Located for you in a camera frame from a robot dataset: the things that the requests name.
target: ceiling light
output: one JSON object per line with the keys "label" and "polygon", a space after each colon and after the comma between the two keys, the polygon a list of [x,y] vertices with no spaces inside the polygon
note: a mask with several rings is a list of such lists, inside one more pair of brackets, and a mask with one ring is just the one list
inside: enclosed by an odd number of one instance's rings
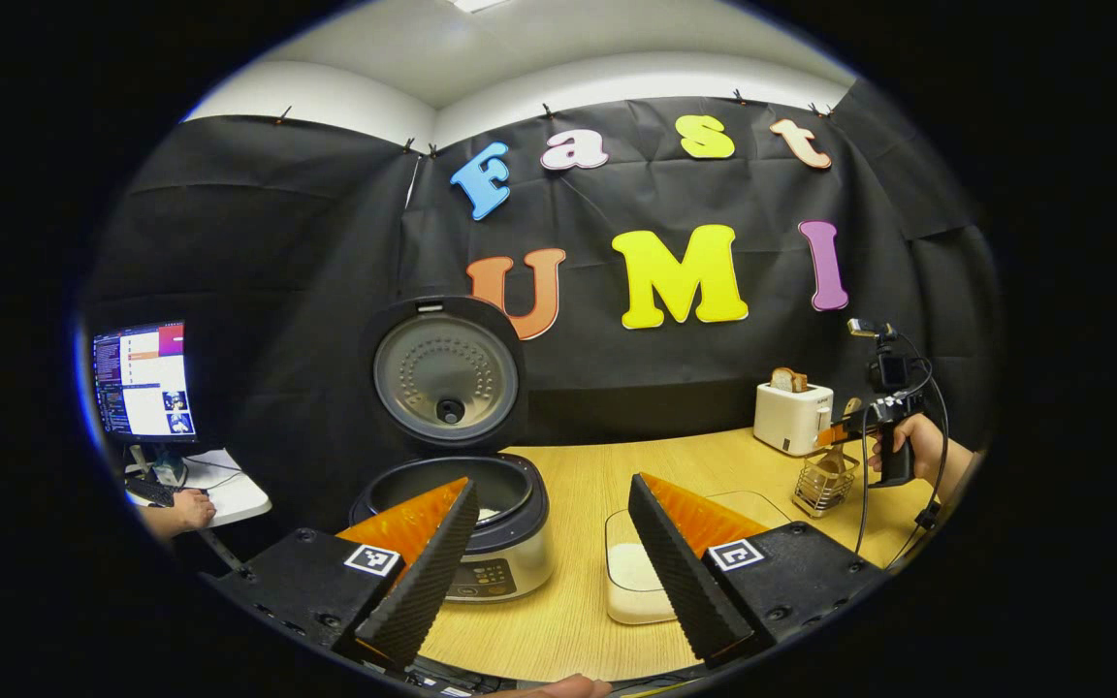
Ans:
{"label": "ceiling light", "polygon": [[494,4],[506,3],[506,0],[449,0],[456,8],[465,12],[479,12],[485,8],[493,8]]}

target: blue letter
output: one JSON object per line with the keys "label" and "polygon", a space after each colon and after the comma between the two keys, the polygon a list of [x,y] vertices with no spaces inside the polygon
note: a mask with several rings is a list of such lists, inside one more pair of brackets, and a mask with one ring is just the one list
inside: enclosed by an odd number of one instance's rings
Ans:
{"label": "blue letter", "polygon": [[506,181],[506,165],[497,155],[506,154],[505,143],[490,143],[484,151],[469,160],[468,164],[451,175],[451,184],[465,189],[465,194],[474,200],[474,221],[487,217],[497,204],[506,202],[510,190],[506,187],[494,187],[493,180]]}

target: open lid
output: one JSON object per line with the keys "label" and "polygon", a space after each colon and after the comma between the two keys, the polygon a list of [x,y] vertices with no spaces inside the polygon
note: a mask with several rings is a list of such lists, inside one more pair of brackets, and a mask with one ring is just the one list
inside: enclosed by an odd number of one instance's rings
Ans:
{"label": "open lid", "polygon": [[412,297],[373,315],[364,366],[375,412],[418,455],[496,452],[525,423],[524,352],[478,297]]}

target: wooden table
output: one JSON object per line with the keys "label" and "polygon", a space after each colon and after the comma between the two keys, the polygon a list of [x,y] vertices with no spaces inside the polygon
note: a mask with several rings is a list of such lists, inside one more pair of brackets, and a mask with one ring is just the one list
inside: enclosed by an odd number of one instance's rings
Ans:
{"label": "wooden table", "polygon": [[[598,446],[510,448],[537,466],[550,494],[555,571],[531,596],[503,604],[443,604],[421,654],[474,672],[516,680],[558,680],[573,672],[602,680],[638,679],[699,663],[677,621],[629,627],[607,615],[607,517],[629,504],[633,474],[655,474],[699,495],[747,489],[785,516],[812,523],[851,548],[860,529],[863,484],[823,518],[790,501],[802,459],[742,429],[700,437]],[[847,453],[861,459],[859,443]],[[869,481],[876,481],[871,474]],[[860,554],[886,566],[913,532],[932,487],[910,481],[873,489]]]}

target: foam letter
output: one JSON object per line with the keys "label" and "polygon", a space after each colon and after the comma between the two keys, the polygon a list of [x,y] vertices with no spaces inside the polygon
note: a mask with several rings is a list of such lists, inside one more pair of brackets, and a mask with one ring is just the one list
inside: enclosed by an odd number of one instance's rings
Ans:
{"label": "foam letter", "polygon": [[701,287],[701,304],[696,318],[701,323],[725,323],[748,317],[748,305],[739,299],[732,265],[732,240],[735,231],[725,224],[703,224],[687,240],[687,252],[680,264],[658,236],[649,230],[633,230],[615,236],[611,247],[623,255],[628,266],[628,313],[623,326],[628,329],[657,327],[665,315],[652,304],[652,290],[666,304],[675,321],[687,321],[697,284]]}
{"label": "foam letter", "polygon": [[839,231],[825,221],[803,221],[799,233],[808,239],[812,252],[812,275],[817,277],[817,291],[812,294],[812,309],[838,310],[848,305],[848,293],[839,278],[839,257],[834,255],[834,235]]}
{"label": "foam letter", "polygon": [[490,143],[484,151],[477,154],[468,164],[461,166],[451,175],[451,184],[458,184],[465,189],[465,194],[474,202],[474,221],[479,221],[487,217],[497,204],[506,202],[506,195],[510,193],[507,187],[494,187],[493,180],[506,181],[506,164],[497,159],[506,154],[505,143]]}
{"label": "foam letter", "polygon": [[591,171],[611,159],[602,151],[602,134],[588,128],[555,133],[546,145],[551,147],[541,154],[541,166],[547,171],[569,171],[576,165]]}
{"label": "foam letter", "polygon": [[731,157],[735,153],[735,142],[723,133],[723,123],[714,116],[679,116],[675,131],[684,136],[679,145],[693,157]]}
{"label": "foam letter", "polygon": [[[535,340],[554,325],[558,317],[558,261],[566,258],[566,252],[555,248],[524,256],[524,264],[533,267],[533,309],[527,315],[508,315],[519,340]],[[506,313],[506,272],[513,266],[510,257],[488,257],[468,265],[468,275],[474,278],[474,296]]]}
{"label": "foam letter", "polygon": [[824,171],[825,168],[830,166],[829,155],[812,150],[810,141],[815,136],[808,128],[800,128],[791,119],[781,119],[775,125],[772,125],[770,131],[775,132],[779,136],[783,136],[783,141],[787,142],[792,153],[799,157],[799,162],[810,168],[817,168],[820,171]]}

